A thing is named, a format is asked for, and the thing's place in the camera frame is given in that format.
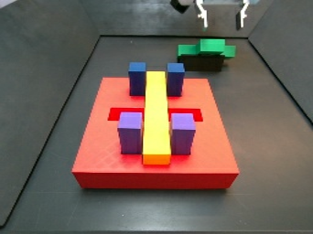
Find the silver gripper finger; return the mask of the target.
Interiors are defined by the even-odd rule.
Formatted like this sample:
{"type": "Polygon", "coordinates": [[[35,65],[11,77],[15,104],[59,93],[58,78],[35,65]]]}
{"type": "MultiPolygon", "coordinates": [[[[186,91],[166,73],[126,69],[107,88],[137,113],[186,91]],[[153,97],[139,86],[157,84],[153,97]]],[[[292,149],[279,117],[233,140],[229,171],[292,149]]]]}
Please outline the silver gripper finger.
{"type": "Polygon", "coordinates": [[[204,20],[204,29],[208,29],[208,11],[204,8],[204,0],[194,0],[197,16],[204,20]]]}
{"type": "Polygon", "coordinates": [[[249,0],[242,0],[241,9],[236,15],[236,28],[242,29],[245,27],[245,19],[248,17],[246,11],[249,9],[249,0]]]}

